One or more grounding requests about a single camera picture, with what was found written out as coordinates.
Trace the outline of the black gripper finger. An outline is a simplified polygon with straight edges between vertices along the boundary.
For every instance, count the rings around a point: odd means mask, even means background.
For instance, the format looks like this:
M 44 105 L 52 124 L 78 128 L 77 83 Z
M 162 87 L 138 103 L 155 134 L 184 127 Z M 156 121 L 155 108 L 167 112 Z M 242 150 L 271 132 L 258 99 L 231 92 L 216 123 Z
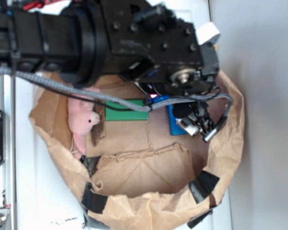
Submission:
M 217 123 L 213 121 L 208 110 L 206 102 L 196 103 L 197 124 L 200 127 L 200 133 L 204 142 L 209 142 L 225 125 L 227 116 L 222 115 Z
M 200 132 L 196 125 L 197 117 L 190 103 L 177 103 L 173 105 L 172 113 L 176 118 L 176 124 L 191 137 Z

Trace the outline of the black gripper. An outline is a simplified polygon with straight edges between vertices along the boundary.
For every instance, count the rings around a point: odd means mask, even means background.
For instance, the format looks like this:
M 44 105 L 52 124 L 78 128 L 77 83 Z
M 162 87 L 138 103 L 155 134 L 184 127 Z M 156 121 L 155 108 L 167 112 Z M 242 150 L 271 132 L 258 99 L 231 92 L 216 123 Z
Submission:
M 108 39 L 103 74 L 125 81 L 155 83 L 173 95 L 216 87 L 219 61 L 214 45 L 199 45 L 192 23 L 164 4 L 145 0 L 102 0 Z

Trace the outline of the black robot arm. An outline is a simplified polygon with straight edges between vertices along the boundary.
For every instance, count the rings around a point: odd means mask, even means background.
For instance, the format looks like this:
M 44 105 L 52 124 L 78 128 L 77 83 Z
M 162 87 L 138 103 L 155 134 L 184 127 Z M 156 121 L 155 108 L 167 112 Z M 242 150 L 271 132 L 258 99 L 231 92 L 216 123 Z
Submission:
M 60 14 L 37 11 L 45 0 L 0 7 L 0 75 L 21 77 L 58 93 L 104 100 L 124 111 L 150 112 L 173 106 L 177 124 L 209 142 L 229 110 L 212 120 L 207 102 L 228 97 L 216 85 L 218 35 L 203 40 L 192 23 L 164 4 L 145 0 L 73 0 Z M 86 92 L 100 76 L 152 85 L 167 96 L 135 105 L 102 93 Z

